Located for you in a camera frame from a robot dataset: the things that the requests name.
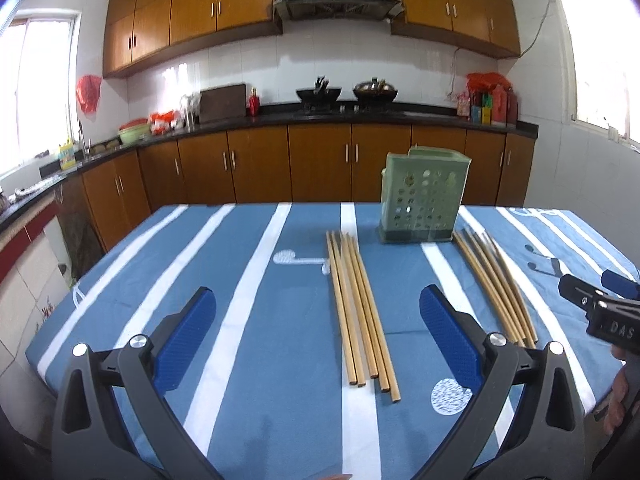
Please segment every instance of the blue gripper pad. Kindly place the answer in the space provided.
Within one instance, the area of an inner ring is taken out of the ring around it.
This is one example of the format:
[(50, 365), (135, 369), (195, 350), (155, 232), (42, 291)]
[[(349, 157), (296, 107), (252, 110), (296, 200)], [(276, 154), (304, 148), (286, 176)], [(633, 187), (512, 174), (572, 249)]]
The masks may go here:
[(216, 297), (208, 288), (201, 288), (190, 303), (156, 357), (154, 386), (160, 396), (178, 387), (216, 317)]
[(478, 329), (482, 329), (468, 314), (456, 312), (436, 285), (429, 285), (422, 290), (420, 315), (458, 384), (476, 394), (484, 382), (483, 355), (479, 354), (477, 346), (460, 325), (459, 321), (463, 320), (461, 316), (467, 316)]
[(640, 286), (632, 280), (620, 276), (613, 270), (605, 270), (600, 278), (600, 283), (604, 288), (619, 294), (628, 300), (640, 300)]

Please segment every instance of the red plastic bag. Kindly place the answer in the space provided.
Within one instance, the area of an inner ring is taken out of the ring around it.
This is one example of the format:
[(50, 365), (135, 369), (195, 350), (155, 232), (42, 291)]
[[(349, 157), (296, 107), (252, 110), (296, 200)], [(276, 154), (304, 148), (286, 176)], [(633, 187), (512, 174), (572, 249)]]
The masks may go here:
[(466, 75), (466, 88), (470, 92), (490, 92), (496, 85), (502, 85), (504, 89), (511, 88), (511, 82), (497, 72), (473, 72)]
[(76, 84), (76, 99), (84, 114), (93, 114), (98, 108), (100, 84), (102, 78), (97, 75), (83, 75)]

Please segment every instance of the metal screw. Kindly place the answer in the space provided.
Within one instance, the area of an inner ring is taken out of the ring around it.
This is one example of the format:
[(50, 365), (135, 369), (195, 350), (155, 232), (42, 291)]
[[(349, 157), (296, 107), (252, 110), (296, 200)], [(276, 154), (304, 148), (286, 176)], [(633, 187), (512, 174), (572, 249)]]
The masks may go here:
[(132, 348), (142, 348), (146, 345), (146, 336), (144, 335), (135, 335), (131, 339), (129, 339), (129, 345)]
[(84, 355), (86, 352), (86, 345), (84, 343), (78, 343), (76, 346), (74, 346), (74, 349), (72, 350), (73, 355), (75, 355), (76, 357), (80, 357), (81, 355)]
[(489, 342), (494, 346), (505, 346), (507, 338), (499, 332), (494, 332), (489, 336)]
[(562, 352), (564, 352), (564, 347), (562, 346), (562, 343), (559, 343), (558, 341), (552, 341), (551, 343), (549, 343), (549, 350), (551, 350), (556, 355), (562, 355)]

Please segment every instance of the white stripe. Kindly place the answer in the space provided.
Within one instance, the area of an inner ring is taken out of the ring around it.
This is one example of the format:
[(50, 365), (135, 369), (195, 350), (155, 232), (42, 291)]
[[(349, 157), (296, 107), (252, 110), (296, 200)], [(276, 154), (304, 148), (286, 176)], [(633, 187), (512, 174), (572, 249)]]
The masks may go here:
[(578, 255), (582, 257), (582, 259), (587, 262), (587, 265), (591, 267), (591, 269), (595, 270), (598, 276), (602, 275), (602, 269), (600, 266), (591, 258), (587, 253), (585, 253), (580, 247), (578, 247), (574, 242), (568, 238), (560, 229), (558, 229), (554, 224), (552, 224), (548, 218), (546, 218), (540, 211), (536, 211), (533, 208), (530, 208), (529, 211), (531, 214), (540, 220), (544, 225), (546, 225), (553, 234), (555, 234), (558, 238), (560, 238), (570, 249), (574, 250)]
[(209, 451), (213, 428), (216, 425), (229, 377), (231, 377), (244, 327), (254, 306), (255, 295), (271, 261), (273, 250), (290, 209), (291, 204), (280, 204), (264, 230), (253, 256), (236, 285), (218, 337), (213, 343), (200, 382), (191, 399), (184, 429), (205, 456)]
[(590, 243), (591, 245), (593, 245), (597, 250), (599, 250), (604, 257), (609, 260), (612, 264), (614, 264), (623, 274), (626, 274), (626, 276), (630, 279), (635, 281), (635, 277), (633, 277), (633, 275), (625, 269), (625, 267), (622, 266), (622, 264), (619, 263), (619, 261), (617, 259), (615, 259), (610, 253), (609, 251), (607, 251), (603, 246), (601, 246), (599, 243), (597, 243), (596, 240), (594, 240), (593, 238), (591, 238), (587, 233), (585, 233), (578, 224), (576, 224), (573, 220), (571, 220), (567, 215), (565, 215), (562, 211), (558, 211), (558, 216), (560, 218), (562, 218), (562, 220), (564, 220), (565, 222), (567, 222), (571, 227), (574, 228), (574, 230), (582, 237), (584, 238), (586, 241), (588, 241), (588, 243)]
[[(340, 205), (340, 230), (358, 237), (356, 210), (353, 203)], [(359, 348), (362, 335), (358, 334)], [(342, 353), (342, 472), (353, 474), (354, 479), (378, 480), (382, 477), (380, 465), (380, 438), (374, 380), (358, 388), (350, 386)]]
[[(436, 273), (436, 277), (440, 282), (442, 291), (447, 297), (447, 300), (449, 300), (449, 303), (452, 304), (453, 308), (459, 312), (469, 314), (476, 320), (476, 323), (480, 324), (478, 316), (476, 316), (476, 312), (471, 306), (471, 303), (469, 303), (469, 298), (466, 296), (465, 291), (460, 285), (460, 281), (451, 269), (449, 262), (442, 255), (438, 245), (434, 243), (422, 244), (422, 252), (427, 257), (427, 261), (429, 262), (431, 269)], [(504, 402), (504, 406), (502, 407), (502, 411), (498, 416), (498, 420), (495, 423), (495, 437), (498, 440), (498, 447), (502, 445), (504, 437), (509, 431), (512, 420), (513, 406), (511, 405), (511, 400), (507, 397), (507, 400)]]
[[(555, 256), (553, 255), (553, 253), (546, 247), (545, 244), (543, 244), (540, 240), (538, 240), (538, 238), (536, 238), (533, 233), (531, 231), (529, 231), (529, 229), (527, 229), (526, 227), (524, 227), (524, 225), (517, 220), (511, 213), (509, 213), (505, 208), (503, 207), (497, 207), (496, 210), (498, 211), (498, 213), (500, 213), (502, 216), (504, 216), (504, 218), (511, 224), (513, 225), (518, 231), (520, 231), (520, 234), (522, 234), (527, 240), (529, 240), (529, 242), (531, 242), (531, 245), (543, 256), (545, 256), (546, 258), (554, 258)], [(558, 260), (560, 262), (560, 271), (563, 274), (570, 274), (571, 272), (569, 271), (568, 267), (564, 264), (564, 262)]]
[(179, 205), (157, 224), (153, 225), (142, 234), (139, 234), (135, 238), (135, 240), (133, 240), (118, 255), (118, 257), (107, 268), (104, 274), (98, 279), (97, 282), (95, 282), (94, 286), (89, 289), (89, 292), (86, 294), (84, 299), (81, 300), (76, 309), (71, 313), (71, 316), (66, 319), (64, 325), (53, 337), (51, 343), (49, 343), (49, 347), (45, 350), (44, 354), (38, 361), (38, 373), (43, 380), (45, 379), (45, 374), (47, 373), (49, 365), (53, 362), (53, 359), (55, 359), (56, 355), (58, 355), (58, 352), (60, 352), (62, 344), (66, 341), (66, 338), (69, 337), (69, 334), (71, 334), (73, 328), (76, 326), (78, 321), (80, 321), (80, 318), (84, 316), (84, 313), (89, 309), (90, 306), (92, 306), (92, 304), (94, 304), (95, 300), (98, 298), (98, 296), (100, 296), (105, 287), (111, 283), (111, 280), (118, 275), (118, 273), (124, 268), (124, 266), (127, 265), (132, 260), (132, 258), (140, 252), (140, 250), (160, 229), (173, 222), (185, 211), (185, 209), (187, 209), (187, 206)]
[[(481, 233), (485, 231), (485, 228), (482, 227), (480, 222), (476, 220), (473, 215), (466, 209), (466, 207), (460, 207), (460, 214), (462, 218), (465, 219), (466, 223), (471, 227), (474, 231)], [(504, 261), (507, 263), (507, 267), (509, 268), (511, 275), (514, 280), (518, 283), (524, 295), (529, 300), (529, 303), (532, 304), (533, 308), (536, 309), (536, 312), (540, 316), (540, 319), (545, 324), (546, 329), (548, 330), (551, 337), (564, 346), (564, 351), (566, 352), (567, 359), (569, 361), (569, 366), (571, 367), (571, 372), (574, 374), (575, 386), (578, 389), (578, 394), (580, 395), (580, 400), (582, 401), (582, 406), (584, 407), (584, 412), (589, 413), (593, 407), (596, 405), (596, 399), (593, 395), (593, 391), (587, 381), (587, 377), (584, 375), (584, 371), (578, 362), (578, 358), (574, 353), (574, 349), (571, 348), (562, 327), (558, 323), (556, 316), (549, 308), (548, 304), (545, 303), (545, 300), (542, 299), (540, 293), (536, 289), (536, 287), (529, 281), (529, 278), (525, 275), (524, 272), (520, 269), (520, 267), (511, 259), (511, 257), (503, 250), (503, 248), (498, 245), (498, 250), (502, 253), (504, 257)]]
[(198, 233), (191, 239), (191, 242), (178, 254), (171, 264), (164, 270), (160, 277), (153, 284), (149, 292), (146, 294), (145, 299), (138, 306), (133, 316), (127, 321), (127, 324), (122, 329), (118, 340), (114, 348), (121, 348), (126, 345), (127, 341), (136, 334), (142, 332), (151, 319), (151, 316), (160, 305), (162, 298), (165, 297), (175, 280), (178, 279), (180, 273), (189, 264), (191, 260), (198, 254), (198, 251), (211, 237), (214, 231), (218, 228), (220, 223), (234, 208), (234, 204), (225, 204), (220, 207), (213, 215), (209, 217), (206, 224), (198, 231)]

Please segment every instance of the window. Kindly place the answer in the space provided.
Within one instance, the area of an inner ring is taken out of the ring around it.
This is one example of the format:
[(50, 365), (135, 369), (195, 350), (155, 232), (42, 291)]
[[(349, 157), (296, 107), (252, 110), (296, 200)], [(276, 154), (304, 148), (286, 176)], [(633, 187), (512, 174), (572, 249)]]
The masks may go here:
[(560, 1), (575, 68), (572, 118), (640, 141), (640, 15), (633, 1)]
[(0, 36), (0, 174), (68, 137), (73, 24), (14, 20)]

